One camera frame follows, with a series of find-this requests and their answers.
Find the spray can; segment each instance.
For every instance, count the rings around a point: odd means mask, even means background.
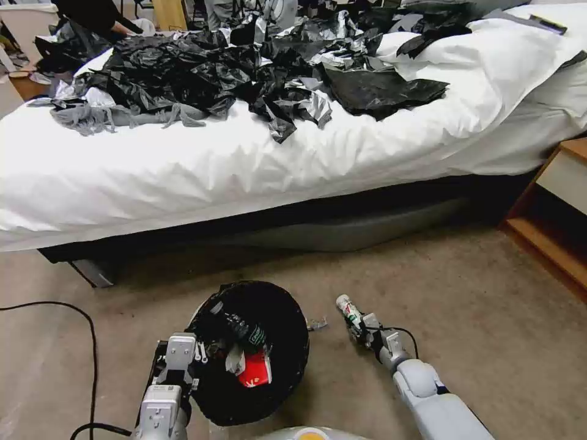
[[[359,312],[359,309],[356,308],[348,295],[341,295],[336,298],[336,306],[357,330],[361,329],[361,312]]]
[[[222,301],[218,301],[218,304],[212,307],[210,312],[224,319],[247,353],[256,353],[265,345],[267,336],[263,329],[257,324],[246,322],[236,313],[226,312]]]

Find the wire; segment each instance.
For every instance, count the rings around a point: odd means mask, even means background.
[[[16,306],[10,307],[0,307],[0,312],[7,312],[9,310],[17,310],[22,309],[23,307],[30,307],[30,306],[43,306],[51,304],[54,306],[63,306],[68,307],[71,310],[75,310],[79,314],[81,314],[87,321],[90,326],[90,333],[92,334],[92,357],[94,362],[94,378],[92,380],[92,394],[90,396],[90,422],[86,423],[85,425],[80,426],[77,428],[73,434],[71,439],[75,439],[75,437],[82,431],[89,429],[90,430],[90,440],[94,440],[94,428],[102,429],[110,432],[114,432],[117,434],[125,435],[129,437],[132,433],[127,431],[126,429],[115,427],[113,425],[107,425],[105,423],[95,423],[95,413],[96,413],[96,390],[98,388],[98,343],[96,342],[96,332],[94,329],[94,322],[92,321],[90,315],[85,313],[79,307],[74,306],[73,304],[69,304],[67,302],[61,301],[33,301],[33,302],[26,302],[24,304],[18,304]]]
[[[408,335],[410,335],[410,338],[412,338],[412,343],[414,344],[414,353],[416,354],[416,359],[420,358],[420,355],[418,353],[418,343],[416,342],[416,338],[414,337],[414,335],[412,334],[411,331],[409,331],[408,329],[402,328],[402,327],[383,327],[380,326],[379,328],[377,327],[367,327],[367,330],[398,330],[398,331],[402,331],[404,333],[407,333]]]
[[[69,440],[75,440],[75,438],[78,436],[78,434],[82,431],[85,431],[87,429],[93,430],[93,429],[101,429],[101,430],[105,430],[105,431],[110,431],[116,434],[120,434],[122,436],[126,436],[126,437],[130,437],[133,433],[129,430],[126,430],[124,428],[119,428],[119,427],[115,427],[114,425],[107,425],[105,423],[86,423],[85,425],[80,426],[79,428],[77,428],[72,436],[70,437]]]

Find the black sleeve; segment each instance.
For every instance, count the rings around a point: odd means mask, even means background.
[[[59,12],[99,35],[112,29],[120,15],[112,0],[53,0]]]

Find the person's arm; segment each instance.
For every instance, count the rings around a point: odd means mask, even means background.
[[[110,30],[113,32],[117,32],[119,34],[123,34],[123,35],[134,35],[135,34],[129,28],[121,25],[118,21],[114,22],[114,24]]]

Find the black trash bin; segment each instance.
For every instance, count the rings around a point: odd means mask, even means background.
[[[226,371],[224,359],[210,359],[201,366],[198,388],[191,395],[202,413],[218,426],[256,422],[275,412],[301,381],[309,353],[306,320],[289,292],[275,284],[240,281],[222,285],[186,329],[206,344],[217,340],[223,331],[210,312],[218,301],[265,331],[271,345],[272,382],[247,388]]]

